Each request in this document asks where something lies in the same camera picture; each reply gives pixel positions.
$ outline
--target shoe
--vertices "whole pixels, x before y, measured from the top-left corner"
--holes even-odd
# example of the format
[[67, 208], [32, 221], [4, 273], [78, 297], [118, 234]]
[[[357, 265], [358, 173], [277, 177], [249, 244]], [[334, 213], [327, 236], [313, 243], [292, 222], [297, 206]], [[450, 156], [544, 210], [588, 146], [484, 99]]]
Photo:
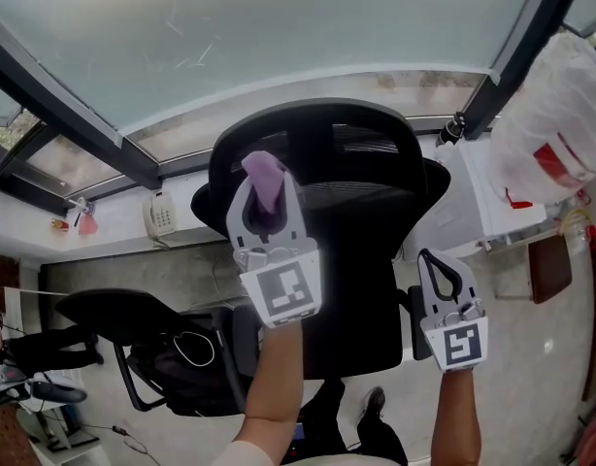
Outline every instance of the shoe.
[[363, 416], [379, 416], [381, 417], [382, 408], [386, 403], [386, 396], [381, 386], [375, 386], [365, 397], [365, 410]]

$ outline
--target floor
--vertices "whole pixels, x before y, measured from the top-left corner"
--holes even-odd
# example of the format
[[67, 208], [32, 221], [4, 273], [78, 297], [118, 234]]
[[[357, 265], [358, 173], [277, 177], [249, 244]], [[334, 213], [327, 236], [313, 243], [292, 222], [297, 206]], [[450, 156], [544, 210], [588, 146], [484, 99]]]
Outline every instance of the floor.
[[[553, 465], [576, 427], [579, 398], [590, 351], [592, 284], [587, 255], [572, 259], [573, 284], [549, 302], [496, 301], [501, 294], [526, 292], [523, 250], [469, 260], [490, 320], [489, 355], [475, 370], [483, 438], [482, 464]], [[400, 287], [417, 284], [414, 264], [394, 267]], [[217, 287], [213, 279], [214, 270]], [[225, 244], [171, 250], [49, 267], [52, 291], [73, 292], [98, 286], [149, 291], [176, 310], [241, 293], [230, 250]], [[63, 319], [55, 315], [55, 325]], [[404, 347], [410, 327], [402, 313]], [[162, 466], [206, 465], [240, 428], [239, 417], [174, 416], [161, 407], [135, 411], [127, 397], [111, 346], [100, 341], [104, 366], [83, 369], [89, 398], [81, 405], [90, 424], [126, 428]], [[432, 359], [405, 361], [393, 370], [347, 379], [339, 424], [347, 445], [358, 441], [355, 423], [365, 393], [374, 385], [386, 391], [384, 420], [397, 432], [410, 460], [429, 455], [440, 384]], [[305, 401], [320, 382], [307, 382]], [[149, 400], [153, 392], [142, 392]], [[120, 438], [97, 430], [113, 465], [151, 465]]]

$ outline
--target black metal frame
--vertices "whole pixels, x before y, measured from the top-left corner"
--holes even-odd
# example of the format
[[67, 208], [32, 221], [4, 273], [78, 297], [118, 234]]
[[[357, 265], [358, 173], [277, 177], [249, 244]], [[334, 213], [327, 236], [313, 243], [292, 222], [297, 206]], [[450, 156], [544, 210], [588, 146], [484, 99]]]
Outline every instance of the black metal frame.
[[[0, 147], [0, 160], [6, 156], [7, 150]], [[59, 182], [18, 160], [12, 160], [10, 167], [13, 173], [0, 177], [0, 191], [57, 216], [66, 215], [65, 201], [57, 192], [62, 191]]]
[[[33, 72], [27, 69], [28, 64], [34, 66]], [[47, 75], [1, 24], [0, 89], [59, 134], [121, 174], [149, 189], [161, 186], [158, 162], [121, 137], [80, 100], [72, 98], [71, 92]], [[70, 95], [70, 102], [63, 100], [63, 94]]]
[[37, 122], [0, 160], [0, 177], [12, 174], [17, 162], [28, 160], [36, 151], [56, 138], [58, 133]]
[[[466, 138], [477, 139], [522, 84], [533, 60], [562, 24], [573, 0], [541, 0], [495, 84], [486, 77], [464, 110]], [[34, 126], [9, 151], [0, 147], [0, 189], [14, 197], [63, 216], [69, 199], [96, 200], [136, 186], [158, 189], [167, 178], [208, 169], [211, 150], [159, 163], [138, 144], [121, 137], [65, 86], [57, 83], [0, 24], [0, 88], [43, 122]], [[409, 118], [417, 136], [438, 134], [451, 116]], [[57, 178], [26, 160], [58, 135], [118, 170], [121, 175], [70, 192]]]
[[573, 0], [542, 0], [498, 84], [486, 77], [464, 110], [467, 140], [476, 140], [522, 85], [531, 64], [557, 32]]

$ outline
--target plastic bag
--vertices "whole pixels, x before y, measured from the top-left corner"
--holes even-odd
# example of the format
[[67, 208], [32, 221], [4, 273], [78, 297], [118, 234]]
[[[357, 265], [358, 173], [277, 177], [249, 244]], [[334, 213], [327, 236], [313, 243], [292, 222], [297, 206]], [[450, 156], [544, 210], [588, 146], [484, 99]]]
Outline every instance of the plastic bag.
[[490, 168], [495, 187], [538, 204], [596, 178], [596, 51], [583, 39], [560, 33], [540, 52], [492, 131]]

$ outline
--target white telephone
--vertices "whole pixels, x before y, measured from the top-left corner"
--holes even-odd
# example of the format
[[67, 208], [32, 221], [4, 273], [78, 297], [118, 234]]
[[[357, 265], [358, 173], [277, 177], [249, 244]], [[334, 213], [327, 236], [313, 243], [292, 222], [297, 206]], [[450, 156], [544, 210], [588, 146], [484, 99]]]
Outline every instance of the white telephone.
[[159, 191], [143, 202], [143, 221], [147, 234], [154, 241], [159, 237], [175, 233], [178, 228], [171, 195]]

